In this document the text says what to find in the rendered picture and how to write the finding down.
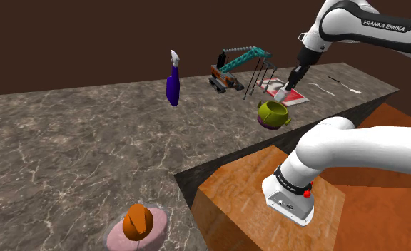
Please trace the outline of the orange wooden robot stand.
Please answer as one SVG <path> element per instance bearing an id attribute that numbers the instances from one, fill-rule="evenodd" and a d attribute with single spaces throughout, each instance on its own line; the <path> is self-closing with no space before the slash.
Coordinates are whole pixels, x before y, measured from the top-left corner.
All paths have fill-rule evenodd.
<path id="1" fill-rule="evenodd" d="M 267 206 L 262 181 L 287 158 L 270 146 L 223 165 L 203 182 L 191 212 L 210 251 L 334 251 L 345 194 L 313 181 L 315 214 L 301 227 Z"/>

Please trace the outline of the red and white magazine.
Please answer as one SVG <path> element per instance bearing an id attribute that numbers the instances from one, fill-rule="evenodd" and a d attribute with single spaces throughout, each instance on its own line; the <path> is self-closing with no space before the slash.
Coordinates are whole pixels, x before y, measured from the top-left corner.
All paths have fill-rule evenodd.
<path id="1" fill-rule="evenodd" d="M 257 85 L 261 87 L 263 90 L 269 84 L 267 93 L 272 97 L 285 85 L 285 82 L 280 80 L 279 78 L 271 78 L 271 79 L 263 79 L 263 82 L 260 80 L 256 81 Z M 303 96 L 302 94 L 298 93 L 294 89 L 290 91 L 288 96 L 282 101 L 284 106 L 294 106 L 300 103 L 308 102 L 309 99 Z"/>

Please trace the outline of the teal and orange toy crane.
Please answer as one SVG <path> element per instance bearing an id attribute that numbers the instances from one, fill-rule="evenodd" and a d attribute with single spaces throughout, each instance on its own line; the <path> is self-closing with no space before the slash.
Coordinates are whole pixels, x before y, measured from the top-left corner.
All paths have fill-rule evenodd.
<path id="1" fill-rule="evenodd" d="M 244 54 L 227 62 L 227 53 L 244 51 Z M 228 88 L 234 88 L 237 91 L 243 90 L 244 85 L 230 72 L 244 63 L 259 58 L 259 61 L 268 63 L 267 59 L 272 54 L 256 46 L 223 49 L 218 55 L 217 64 L 211 66 L 211 77 L 209 84 L 214 87 L 218 93 L 225 93 Z"/>

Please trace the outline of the orange rounded figure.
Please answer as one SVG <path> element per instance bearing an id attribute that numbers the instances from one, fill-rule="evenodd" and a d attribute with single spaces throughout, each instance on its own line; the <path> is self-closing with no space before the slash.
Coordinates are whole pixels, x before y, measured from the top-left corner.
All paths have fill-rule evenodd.
<path id="1" fill-rule="evenodd" d="M 142 204 L 130 206 L 123 219 L 123 233 L 132 241 L 139 241 L 147 237 L 153 229 L 153 215 Z"/>

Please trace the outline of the purple spray bottle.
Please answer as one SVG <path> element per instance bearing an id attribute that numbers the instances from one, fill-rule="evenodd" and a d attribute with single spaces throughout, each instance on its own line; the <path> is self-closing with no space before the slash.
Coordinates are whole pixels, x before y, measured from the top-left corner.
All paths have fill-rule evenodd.
<path id="1" fill-rule="evenodd" d="M 178 64 L 180 58 L 178 54 L 171 50 L 171 75 L 166 80 L 166 98 L 172 106 L 177 106 L 180 97 L 180 79 Z"/>

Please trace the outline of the green pot with purple base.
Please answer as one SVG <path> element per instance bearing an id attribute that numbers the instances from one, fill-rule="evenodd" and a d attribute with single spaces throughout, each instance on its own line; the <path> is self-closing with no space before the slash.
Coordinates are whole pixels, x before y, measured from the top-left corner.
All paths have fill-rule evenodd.
<path id="1" fill-rule="evenodd" d="M 278 130 L 291 122 L 288 109 L 276 101 L 260 101 L 258 107 L 258 122 L 269 130 Z"/>

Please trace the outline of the black bent metal rods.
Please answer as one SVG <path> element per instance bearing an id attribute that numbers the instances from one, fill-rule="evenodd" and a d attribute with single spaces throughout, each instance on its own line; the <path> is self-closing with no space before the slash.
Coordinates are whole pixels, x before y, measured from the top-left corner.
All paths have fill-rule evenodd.
<path id="1" fill-rule="evenodd" d="M 253 76 L 250 80 L 249 87 L 246 89 L 245 94 L 243 96 L 243 100 L 246 99 L 247 96 L 251 96 L 253 94 L 253 91 L 256 86 L 262 86 L 263 84 L 263 78 L 265 77 L 267 71 L 269 68 L 273 70 L 270 79 L 268 80 L 268 83 L 266 84 L 266 87 L 264 89 L 264 92 L 267 91 L 268 85 L 270 83 L 271 78 L 273 77 L 273 74 L 276 72 L 278 67 L 270 62 L 266 57 L 260 58 L 259 61 L 261 63 L 260 67 L 255 67 L 255 70 L 253 72 Z"/>

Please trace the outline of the pink round plate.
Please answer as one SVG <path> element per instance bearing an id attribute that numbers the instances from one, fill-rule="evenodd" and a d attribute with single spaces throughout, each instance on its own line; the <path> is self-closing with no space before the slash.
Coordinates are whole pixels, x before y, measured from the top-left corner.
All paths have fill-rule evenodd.
<path id="1" fill-rule="evenodd" d="M 168 234 L 168 215 L 159 208 L 150 208 L 153 228 L 149 235 L 138 241 L 129 240 L 123 233 L 123 219 L 126 212 L 117 217 L 103 234 L 105 251 L 159 251 Z"/>

